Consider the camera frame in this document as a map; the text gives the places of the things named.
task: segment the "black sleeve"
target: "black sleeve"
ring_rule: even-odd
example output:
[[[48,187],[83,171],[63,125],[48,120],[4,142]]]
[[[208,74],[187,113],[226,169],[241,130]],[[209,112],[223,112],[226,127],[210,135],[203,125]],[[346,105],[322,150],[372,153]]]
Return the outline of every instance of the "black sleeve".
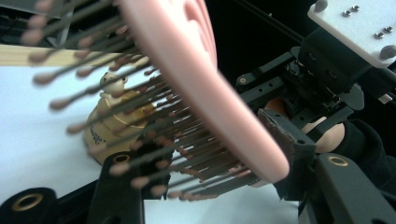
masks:
[[[332,153],[352,159],[379,189],[396,195],[396,158],[385,154],[378,133],[361,120],[344,125],[344,140]]]

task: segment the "figurine head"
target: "figurine head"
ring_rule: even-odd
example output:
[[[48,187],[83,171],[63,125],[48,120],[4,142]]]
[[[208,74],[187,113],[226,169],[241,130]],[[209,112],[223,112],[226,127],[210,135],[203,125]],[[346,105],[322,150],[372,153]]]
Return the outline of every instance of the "figurine head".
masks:
[[[100,79],[100,84],[103,85],[107,82],[112,83],[103,87],[102,90],[108,94],[124,91],[124,86],[125,83],[128,81],[128,77],[123,77],[117,81],[114,81],[117,78],[119,78],[119,76],[117,76],[116,74],[106,72],[105,75],[102,76],[102,78]]]

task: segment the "pink hairbrush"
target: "pink hairbrush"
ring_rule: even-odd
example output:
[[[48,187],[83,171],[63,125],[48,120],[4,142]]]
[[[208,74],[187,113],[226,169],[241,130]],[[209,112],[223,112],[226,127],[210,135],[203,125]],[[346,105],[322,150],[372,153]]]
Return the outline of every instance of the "pink hairbrush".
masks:
[[[50,3],[50,0],[40,0],[37,7],[47,11]],[[250,184],[257,177],[266,183],[275,183],[287,176],[289,164],[283,152],[217,68],[216,45],[204,0],[119,0],[114,3],[100,1],[83,8],[70,21],[83,20],[99,8],[112,4],[119,8],[122,19],[108,19],[70,37],[60,46],[67,48],[78,44],[83,49],[77,54],[81,59],[80,63],[54,73],[36,75],[35,82],[48,84],[64,72],[101,58],[109,52],[121,52],[103,63],[105,66],[115,61],[116,65],[110,68],[112,70],[117,70],[126,63],[137,62],[136,68],[119,74],[120,78],[128,77],[150,65],[142,63],[143,56],[133,57],[136,54],[147,55],[162,74],[134,87],[134,90],[141,93],[138,97],[100,111],[96,120],[70,126],[70,133],[78,133],[112,114],[135,110],[159,99],[166,99],[157,105],[155,112],[151,111],[145,117],[146,120],[156,122],[142,131],[145,139],[154,140],[163,147],[137,160],[113,166],[112,174],[121,175],[152,158],[176,150],[180,152],[180,157],[173,158],[171,164],[166,161],[158,162],[158,166],[163,168],[159,173],[138,177],[132,180],[132,185],[142,188],[149,181],[170,172],[190,174],[192,178],[200,178],[203,183],[181,191],[170,190],[169,194],[189,200],[216,197],[232,188]],[[45,22],[43,16],[33,17],[30,22],[33,28],[22,36],[22,41],[26,45],[35,45],[64,25],[64,21],[59,21],[58,24],[44,27]],[[111,33],[120,35],[108,41],[106,52],[90,54],[101,47],[100,44],[94,44],[94,39]],[[43,62],[56,50],[34,53],[31,60],[36,63]],[[95,67],[79,70],[78,75],[88,76],[94,69]],[[51,107],[62,109],[85,94],[97,93],[104,85],[109,84],[89,87],[82,93],[55,100],[51,102]],[[122,93],[125,92],[113,96],[121,97]],[[113,131],[121,132],[123,128]],[[125,136],[120,141],[127,141],[128,137],[131,136]],[[145,144],[145,139],[131,143],[131,149],[138,150]],[[104,150],[117,143],[102,144],[90,150]],[[167,187],[157,186],[152,191],[154,194],[161,194],[178,184],[181,183],[171,183]]]

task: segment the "hairbrush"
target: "hairbrush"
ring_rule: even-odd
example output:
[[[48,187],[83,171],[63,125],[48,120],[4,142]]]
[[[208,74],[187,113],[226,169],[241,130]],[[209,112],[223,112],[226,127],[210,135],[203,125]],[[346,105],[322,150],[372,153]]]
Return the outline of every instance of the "hairbrush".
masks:
[[[65,7],[75,8],[85,2],[72,0]],[[55,0],[39,0],[36,9],[47,15],[54,14],[57,12],[51,11],[53,4],[56,4]],[[53,100],[50,107],[55,110],[62,110],[85,95],[96,94],[137,72],[159,73],[147,82],[111,94],[117,99],[129,91],[136,91],[139,93],[136,97],[98,110],[95,118],[67,128],[69,133],[80,133],[114,114],[127,117],[145,105],[156,104],[144,110],[146,116],[143,118],[130,119],[112,129],[113,133],[121,133],[144,121],[147,125],[140,132],[89,148],[90,153],[95,154],[129,143],[137,136],[142,137],[129,144],[132,151],[142,150],[148,143],[160,146],[134,160],[112,166],[112,175],[122,175],[155,158],[178,152],[172,160],[156,162],[160,171],[139,176],[131,180],[131,185],[143,188],[172,172],[179,172],[188,177],[168,186],[154,186],[151,192],[162,195],[168,191],[169,197],[191,201],[214,198],[232,189],[252,185],[259,179],[275,183],[288,175],[289,164],[282,150],[217,68],[216,45],[204,0],[97,1],[50,25],[47,25],[46,16],[33,16],[21,41],[34,46],[66,25],[89,18],[107,7],[117,7],[120,15],[69,36],[57,49],[34,52],[29,58],[33,63],[42,63],[58,50],[71,46],[80,49],[75,55],[79,58],[78,63],[52,73],[36,74],[34,82],[37,85],[49,85],[66,72],[104,58],[108,53],[118,54],[94,67],[78,69],[77,75],[89,76],[95,69],[111,62],[115,62],[109,68],[112,72],[127,63],[134,65],[107,82]],[[98,41],[103,36],[110,36],[105,44]],[[200,183],[177,189],[195,179]]]

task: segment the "beige figurine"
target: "beige figurine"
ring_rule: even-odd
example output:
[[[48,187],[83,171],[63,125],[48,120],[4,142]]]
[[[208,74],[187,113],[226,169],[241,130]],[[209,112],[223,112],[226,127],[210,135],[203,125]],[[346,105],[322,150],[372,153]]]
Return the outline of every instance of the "beige figurine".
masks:
[[[116,74],[107,72],[102,76],[100,84],[104,84],[110,81],[112,78],[116,77],[118,77]],[[104,113],[104,111],[109,111],[111,107],[130,100],[138,95],[138,92],[136,91],[127,91],[121,97],[113,96],[116,93],[124,92],[125,83],[127,81],[128,78],[125,77],[102,88],[103,92],[100,93],[101,98],[98,101],[97,106],[89,115],[88,121],[97,118],[98,113]],[[145,113],[144,111],[154,112],[153,105],[145,105],[128,114],[125,114],[124,112],[113,114],[106,119],[94,123],[93,125],[84,130],[84,140],[86,144],[88,145],[88,147],[98,146],[103,143],[116,141],[123,136],[129,135],[131,133],[140,132],[147,124],[145,121],[134,126],[128,124],[134,120],[145,117],[147,113]],[[122,132],[114,132],[120,127],[125,127],[125,125],[127,125],[127,127]],[[94,154],[93,156],[101,164],[103,164],[108,156],[116,152],[129,151],[129,145],[133,143],[137,139],[137,137],[138,136],[133,137],[129,141],[122,142],[114,147],[109,147],[105,151]]]

